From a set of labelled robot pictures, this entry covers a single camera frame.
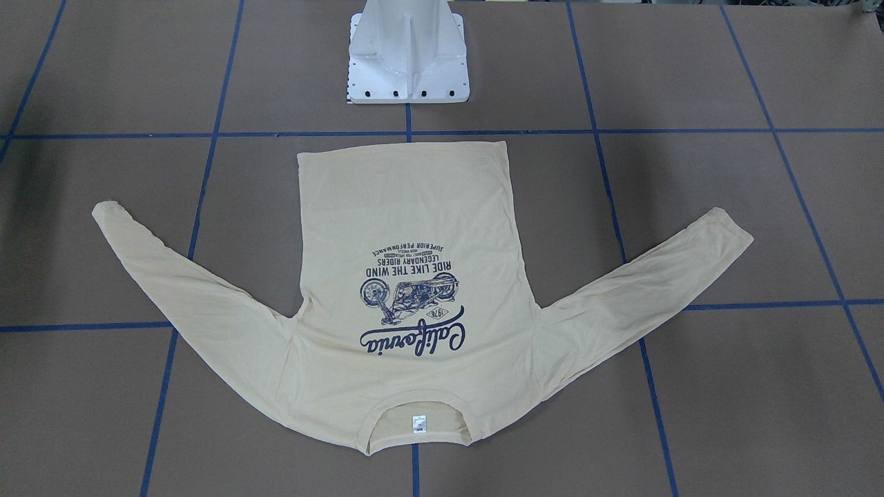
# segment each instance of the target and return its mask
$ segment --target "table surface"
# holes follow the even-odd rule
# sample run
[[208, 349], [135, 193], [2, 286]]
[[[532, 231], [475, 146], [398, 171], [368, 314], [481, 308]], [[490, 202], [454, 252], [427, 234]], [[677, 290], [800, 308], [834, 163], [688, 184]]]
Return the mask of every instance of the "table surface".
[[[848, 6], [452, 3], [472, 95], [345, 103], [362, 2], [0, 3], [3, 495], [884, 494], [884, 40]], [[295, 156], [507, 141], [545, 306], [714, 206], [755, 243], [471, 447], [371, 458], [231, 390], [90, 217], [283, 314]]]

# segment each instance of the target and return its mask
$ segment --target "white metal stand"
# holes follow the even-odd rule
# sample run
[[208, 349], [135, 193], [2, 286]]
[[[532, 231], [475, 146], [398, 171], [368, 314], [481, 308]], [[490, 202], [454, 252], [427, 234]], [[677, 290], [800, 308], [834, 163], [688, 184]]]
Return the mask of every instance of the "white metal stand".
[[468, 97], [463, 18], [446, 0], [368, 0], [353, 16], [348, 102], [456, 103]]

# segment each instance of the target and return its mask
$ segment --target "floor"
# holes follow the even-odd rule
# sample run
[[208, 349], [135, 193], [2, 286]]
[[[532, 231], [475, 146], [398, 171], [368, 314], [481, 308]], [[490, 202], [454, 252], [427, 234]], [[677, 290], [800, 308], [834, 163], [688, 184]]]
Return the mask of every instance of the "floor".
[[[363, 2], [0, 3], [0, 494], [884, 494], [884, 40], [853, 6], [452, 4], [472, 95], [345, 103]], [[233, 392], [90, 217], [291, 315], [295, 155], [506, 140], [543, 306], [714, 206], [755, 243], [471, 447], [366, 457]]]

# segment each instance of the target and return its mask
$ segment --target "sleeve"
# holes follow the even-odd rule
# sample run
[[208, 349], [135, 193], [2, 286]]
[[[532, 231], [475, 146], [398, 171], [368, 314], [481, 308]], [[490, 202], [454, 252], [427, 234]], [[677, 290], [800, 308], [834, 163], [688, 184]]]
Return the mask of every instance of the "sleeve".
[[274, 405], [290, 352], [289, 319], [167, 248], [118, 203], [99, 203], [92, 216], [123, 267], [209, 367], [279, 420]]
[[719, 208], [669, 240], [540, 310], [533, 341], [546, 400], [684, 309], [752, 243]]

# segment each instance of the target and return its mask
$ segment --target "graphic print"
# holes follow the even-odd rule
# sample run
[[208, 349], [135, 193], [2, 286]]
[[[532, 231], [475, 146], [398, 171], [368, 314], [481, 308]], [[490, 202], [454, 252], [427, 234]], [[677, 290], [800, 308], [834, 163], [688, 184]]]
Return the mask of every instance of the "graphic print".
[[[460, 286], [460, 281], [450, 272], [451, 261], [442, 259], [444, 249], [432, 243], [400, 243], [371, 253], [376, 265], [365, 270], [368, 279], [359, 288], [362, 303], [380, 310], [381, 326], [396, 326], [412, 317], [418, 319], [413, 325], [381, 327], [363, 333], [359, 342], [366, 352], [382, 356], [386, 350], [414, 346], [415, 356], [421, 356], [424, 351], [433, 354], [444, 340], [451, 350], [463, 345], [466, 338], [466, 328], [460, 323], [463, 306], [445, 321], [428, 324], [424, 318], [439, 321], [448, 315], [450, 311], [440, 304], [454, 302]], [[391, 300], [390, 278], [402, 279], [395, 283], [392, 302], [388, 302]]]

